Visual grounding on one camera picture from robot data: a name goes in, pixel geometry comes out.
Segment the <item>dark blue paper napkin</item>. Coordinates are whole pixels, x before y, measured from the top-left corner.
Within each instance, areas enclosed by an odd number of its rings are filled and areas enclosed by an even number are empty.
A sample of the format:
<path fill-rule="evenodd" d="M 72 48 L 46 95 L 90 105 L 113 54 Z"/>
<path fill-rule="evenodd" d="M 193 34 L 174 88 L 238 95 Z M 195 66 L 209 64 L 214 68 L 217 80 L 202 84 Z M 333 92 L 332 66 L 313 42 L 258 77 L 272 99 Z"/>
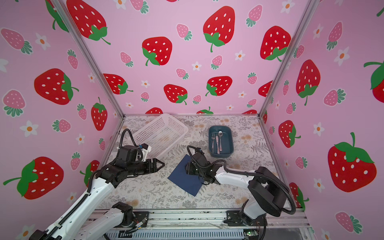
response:
<path fill-rule="evenodd" d="M 188 175 L 186 166 L 191 161 L 189 155 L 185 155 L 181 162 L 176 166 L 173 172 L 169 175 L 168 180 L 180 187 L 182 190 L 192 196 L 196 196 L 202 187 L 202 183 L 198 176 Z"/>

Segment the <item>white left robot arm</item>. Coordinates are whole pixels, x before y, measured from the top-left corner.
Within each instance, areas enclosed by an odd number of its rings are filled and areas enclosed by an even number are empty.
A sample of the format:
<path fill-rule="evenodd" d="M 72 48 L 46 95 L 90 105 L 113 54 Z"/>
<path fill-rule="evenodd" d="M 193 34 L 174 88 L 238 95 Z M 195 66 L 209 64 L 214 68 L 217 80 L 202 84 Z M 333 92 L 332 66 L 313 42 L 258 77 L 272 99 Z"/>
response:
<path fill-rule="evenodd" d="M 115 163 L 105 165 L 92 173 L 87 190 L 81 197 L 46 230 L 36 230 L 31 240 L 97 240 L 114 227 L 127 227 L 129 233 L 140 229 L 146 216 L 136 216 L 133 207 L 124 204 L 114 204 L 103 216 L 85 226 L 86 220 L 96 207 L 121 182 L 127 178 L 156 173 L 165 166 L 158 159 L 149 159 L 138 164 L 130 163 L 119 167 Z"/>

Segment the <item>silver fork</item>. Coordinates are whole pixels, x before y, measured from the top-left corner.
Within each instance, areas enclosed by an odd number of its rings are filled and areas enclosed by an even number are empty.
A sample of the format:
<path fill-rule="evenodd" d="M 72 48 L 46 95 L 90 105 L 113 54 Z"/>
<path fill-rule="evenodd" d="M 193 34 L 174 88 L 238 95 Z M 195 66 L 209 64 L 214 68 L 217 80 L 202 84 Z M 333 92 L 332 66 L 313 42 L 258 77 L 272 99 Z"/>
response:
<path fill-rule="evenodd" d="M 211 152 L 214 153 L 215 150 L 215 141 L 216 141 L 216 135 L 215 133 L 211 133 Z"/>

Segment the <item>silver spoon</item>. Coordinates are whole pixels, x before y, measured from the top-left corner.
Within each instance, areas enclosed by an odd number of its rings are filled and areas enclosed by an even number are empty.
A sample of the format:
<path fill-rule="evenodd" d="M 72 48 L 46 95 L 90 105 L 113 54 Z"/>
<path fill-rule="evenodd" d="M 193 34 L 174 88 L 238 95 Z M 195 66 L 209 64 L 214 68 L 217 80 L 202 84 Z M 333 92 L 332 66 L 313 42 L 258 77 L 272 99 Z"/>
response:
<path fill-rule="evenodd" d="M 222 148 L 222 137 L 223 137 L 223 132 L 218 131 L 218 136 L 219 136 L 219 141 L 220 141 L 220 152 L 223 150 Z"/>

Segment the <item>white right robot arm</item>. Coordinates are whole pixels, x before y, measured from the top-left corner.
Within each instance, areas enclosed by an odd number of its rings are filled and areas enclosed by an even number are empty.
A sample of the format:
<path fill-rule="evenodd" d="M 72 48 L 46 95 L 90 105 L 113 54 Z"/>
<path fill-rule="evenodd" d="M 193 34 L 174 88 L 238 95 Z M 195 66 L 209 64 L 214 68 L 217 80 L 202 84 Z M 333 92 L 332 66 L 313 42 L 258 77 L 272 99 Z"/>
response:
<path fill-rule="evenodd" d="M 206 163 L 203 166 L 192 160 L 187 163 L 186 173 L 198 176 L 205 185 L 232 185 L 248 190 L 253 200 L 247 200 L 239 211 L 239 220 L 226 220 L 228 224 L 255 225 L 258 218 L 266 215 L 280 217 L 281 213 L 296 213 L 295 200 L 290 190 L 280 179 L 265 167 L 253 172 L 237 171 L 227 167 L 224 160 Z"/>

